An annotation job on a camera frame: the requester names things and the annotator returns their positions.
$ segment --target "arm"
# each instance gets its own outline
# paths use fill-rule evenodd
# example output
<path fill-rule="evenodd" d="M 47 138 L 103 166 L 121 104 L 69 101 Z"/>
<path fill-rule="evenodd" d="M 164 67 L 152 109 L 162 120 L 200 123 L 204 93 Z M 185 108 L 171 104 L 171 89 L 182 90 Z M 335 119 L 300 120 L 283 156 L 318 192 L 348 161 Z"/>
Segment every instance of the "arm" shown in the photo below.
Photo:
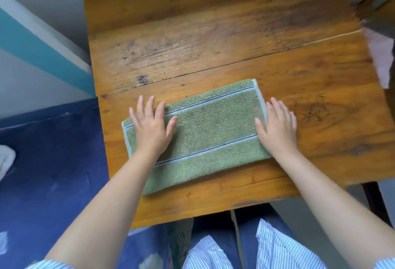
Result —
<path fill-rule="evenodd" d="M 307 160 L 296 147 L 296 117 L 281 101 L 266 103 L 267 128 L 255 120 L 262 145 L 298 188 L 330 241 L 353 268 L 372 269 L 395 257 L 395 232 Z"/>
<path fill-rule="evenodd" d="M 158 105 L 155 117 L 153 104 L 152 96 L 143 111 L 140 96 L 137 113 L 130 108 L 136 152 L 67 228 L 45 257 L 47 260 L 76 269 L 116 267 L 143 187 L 169 145 L 177 122 L 173 117 L 165 129 L 165 102 Z"/>

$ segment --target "striped shirt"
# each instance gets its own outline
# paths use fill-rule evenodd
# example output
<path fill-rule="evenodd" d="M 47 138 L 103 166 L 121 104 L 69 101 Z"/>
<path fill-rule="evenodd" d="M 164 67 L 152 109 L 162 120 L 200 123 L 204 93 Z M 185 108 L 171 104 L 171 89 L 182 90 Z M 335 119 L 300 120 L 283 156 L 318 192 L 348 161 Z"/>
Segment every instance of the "striped shirt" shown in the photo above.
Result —
<path fill-rule="evenodd" d="M 312 251 L 284 235 L 263 219 L 256 232 L 258 269 L 323 269 L 325 264 Z M 28 269 L 73 269 L 62 263 L 44 260 Z M 183 269 L 233 269 L 224 251 L 211 236 L 201 239 L 189 252 Z M 395 258 L 378 261 L 374 269 L 395 269 Z"/>

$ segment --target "teal stripe on wall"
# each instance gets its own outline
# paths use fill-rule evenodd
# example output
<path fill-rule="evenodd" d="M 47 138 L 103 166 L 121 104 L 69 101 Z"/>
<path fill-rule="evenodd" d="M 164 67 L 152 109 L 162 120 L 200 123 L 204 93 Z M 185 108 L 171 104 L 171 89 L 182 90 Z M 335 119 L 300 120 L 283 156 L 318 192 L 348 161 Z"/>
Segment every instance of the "teal stripe on wall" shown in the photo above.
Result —
<path fill-rule="evenodd" d="M 0 48 L 95 97 L 93 77 L 0 8 Z"/>

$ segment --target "hand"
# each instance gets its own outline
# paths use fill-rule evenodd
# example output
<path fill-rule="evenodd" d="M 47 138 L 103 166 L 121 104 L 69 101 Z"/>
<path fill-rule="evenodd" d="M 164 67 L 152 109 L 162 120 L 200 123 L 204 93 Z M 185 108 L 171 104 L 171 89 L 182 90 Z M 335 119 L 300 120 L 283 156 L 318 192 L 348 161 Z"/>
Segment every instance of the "hand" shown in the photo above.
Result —
<path fill-rule="evenodd" d="M 157 159 L 169 145 L 178 118 L 172 117 L 165 128 L 166 102 L 159 103 L 154 117 L 154 101 L 155 97 L 151 96 L 145 106 L 145 111 L 143 111 L 143 96 L 140 96 L 137 103 L 137 113 L 133 112 L 133 108 L 129 108 L 129 115 L 136 132 L 136 151 L 154 154 Z"/>
<path fill-rule="evenodd" d="M 296 116 L 289 112 L 282 101 L 271 98 L 266 102 L 267 127 L 255 118 L 255 130 L 259 141 L 274 157 L 283 157 L 298 152 L 296 147 Z"/>

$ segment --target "wooden tabletop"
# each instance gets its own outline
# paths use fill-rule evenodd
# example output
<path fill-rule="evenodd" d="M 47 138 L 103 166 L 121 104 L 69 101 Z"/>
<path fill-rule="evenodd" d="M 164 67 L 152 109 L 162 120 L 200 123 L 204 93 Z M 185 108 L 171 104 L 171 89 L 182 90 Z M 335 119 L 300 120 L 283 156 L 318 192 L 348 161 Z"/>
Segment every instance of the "wooden tabletop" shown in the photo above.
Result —
<path fill-rule="evenodd" d="M 348 0 L 85 0 L 85 12 L 110 177 L 139 95 L 172 103 L 253 78 L 341 186 L 395 176 L 394 124 Z M 142 197 L 132 227 L 297 194 L 268 159 Z"/>

